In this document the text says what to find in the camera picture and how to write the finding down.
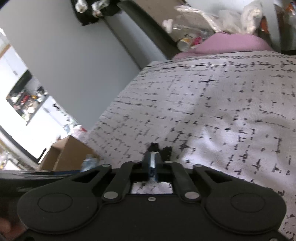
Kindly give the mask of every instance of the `black printed pattern on fabric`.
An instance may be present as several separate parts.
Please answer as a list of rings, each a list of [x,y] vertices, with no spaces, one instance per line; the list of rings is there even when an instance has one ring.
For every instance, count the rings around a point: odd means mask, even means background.
[[[140,160],[151,142],[171,160],[201,163],[272,188],[286,201],[280,231],[296,233],[296,64],[270,51],[167,61],[143,71],[83,140],[114,168]],[[135,193],[169,193],[140,183]]]

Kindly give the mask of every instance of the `cardboard box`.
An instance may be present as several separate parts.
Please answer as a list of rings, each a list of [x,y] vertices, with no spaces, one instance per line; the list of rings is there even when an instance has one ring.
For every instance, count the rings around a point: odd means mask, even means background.
[[[71,171],[80,170],[87,154],[100,157],[88,146],[72,136],[52,144],[48,153],[40,163],[40,170]]]

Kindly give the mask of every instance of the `wooden trim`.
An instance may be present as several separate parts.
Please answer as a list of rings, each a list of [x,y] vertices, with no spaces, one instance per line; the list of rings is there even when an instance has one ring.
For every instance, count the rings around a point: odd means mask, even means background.
[[[10,47],[11,47],[10,44],[5,46],[5,48],[0,52],[0,58],[3,57],[3,55],[7,52],[7,50],[9,50]]]

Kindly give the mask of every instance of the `pink cloth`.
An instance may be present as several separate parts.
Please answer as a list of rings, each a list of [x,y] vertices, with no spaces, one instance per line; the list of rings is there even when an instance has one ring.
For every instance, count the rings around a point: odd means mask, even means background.
[[[264,50],[273,51],[265,40],[257,36],[251,34],[227,34],[221,32],[209,37],[195,49],[190,49],[189,52],[186,53],[177,54],[174,59],[208,54]]]

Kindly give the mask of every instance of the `pink object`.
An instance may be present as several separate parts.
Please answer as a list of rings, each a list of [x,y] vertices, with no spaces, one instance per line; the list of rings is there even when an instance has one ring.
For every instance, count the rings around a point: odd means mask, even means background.
[[[265,40],[251,34],[216,33],[202,44],[190,49],[189,52],[179,53],[173,59],[189,56],[220,54],[245,51],[274,51]]]

